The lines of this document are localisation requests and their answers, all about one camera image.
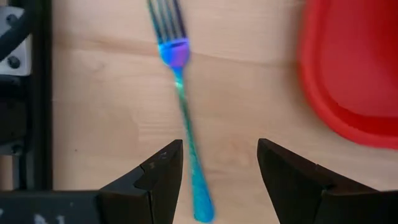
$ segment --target fork tines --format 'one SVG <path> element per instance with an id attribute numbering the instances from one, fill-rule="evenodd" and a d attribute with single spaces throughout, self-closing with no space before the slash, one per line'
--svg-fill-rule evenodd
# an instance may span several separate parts
<path id="1" fill-rule="evenodd" d="M 178 38 L 186 38 L 177 0 L 147 1 L 159 44 Z"/>

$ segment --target red bowl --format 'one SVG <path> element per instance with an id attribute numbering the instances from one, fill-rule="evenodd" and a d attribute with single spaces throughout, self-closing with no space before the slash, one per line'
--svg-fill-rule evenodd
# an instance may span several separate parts
<path id="1" fill-rule="evenodd" d="M 398 0 L 307 0 L 305 95 L 354 142 L 398 149 Z"/>

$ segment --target blue fork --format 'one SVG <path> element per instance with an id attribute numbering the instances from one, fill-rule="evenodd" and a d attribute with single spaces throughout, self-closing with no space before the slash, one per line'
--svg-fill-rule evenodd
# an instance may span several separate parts
<path id="1" fill-rule="evenodd" d="M 174 73 L 175 86 L 183 114 L 191 163 L 193 216 L 199 222 L 208 223 L 213 221 L 215 210 L 198 158 L 183 84 L 183 68 L 190 55 L 189 40 L 177 0 L 147 1 L 155 28 L 159 53 L 164 63 Z"/>

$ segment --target light wood grain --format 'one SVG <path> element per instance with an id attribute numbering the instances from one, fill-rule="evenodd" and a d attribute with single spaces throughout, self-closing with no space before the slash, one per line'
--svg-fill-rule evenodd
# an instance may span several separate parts
<path id="1" fill-rule="evenodd" d="M 398 189 L 398 152 L 339 137 L 303 98 L 295 51 L 304 1 L 181 4 L 192 43 L 188 99 L 215 223 L 278 223 L 256 160 L 259 138 Z M 185 139 L 145 0 L 53 1 L 53 14 L 56 189 L 100 188 Z M 174 223 L 194 223 L 188 171 L 186 162 Z"/>

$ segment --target black metal frame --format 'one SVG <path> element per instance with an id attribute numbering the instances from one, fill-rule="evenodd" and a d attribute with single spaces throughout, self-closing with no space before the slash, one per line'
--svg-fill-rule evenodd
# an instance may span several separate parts
<path id="1" fill-rule="evenodd" d="M 281 224 L 398 223 L 398 191 L 377 191 L 266 139 L 257 158 Z"/>
<path id="2" fill-rule="evenodd" d="M 17 190 L 52 188 L 52 8 L 51 0 L 11 0 L 24 15 L 0 37 L 4 58 L 28 34 L 32 37 L 32 74 L 7 77 L 0 103 L 8 111 L 9 140 L 0 142 L 0 154 L 12 156 L 13 187 Z"/>

